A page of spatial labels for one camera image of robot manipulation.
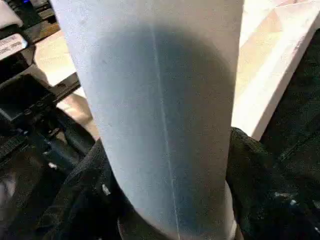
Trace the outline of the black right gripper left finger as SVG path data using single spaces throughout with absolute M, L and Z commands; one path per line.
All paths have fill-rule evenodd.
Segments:
M 44 214 L 46 240 L 139 240 L 133 211 L 98 139 Z

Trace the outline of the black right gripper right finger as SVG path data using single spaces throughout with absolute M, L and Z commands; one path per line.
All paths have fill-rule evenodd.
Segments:
M 239 128 L 230 134 L 226 181 L 245 240 L 317 240 L 320 237 L 320 161 L 310 135 L 281 157 Z

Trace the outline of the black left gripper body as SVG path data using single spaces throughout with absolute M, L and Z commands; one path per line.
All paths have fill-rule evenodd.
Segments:
M 0 20 L 0 159 L 27 147 L 49 160 L 77 161 L 83 128 L 57 108 L 80 87 L 76 73 L 54 86 L 35 63 L 36 45 L 15 14 Z

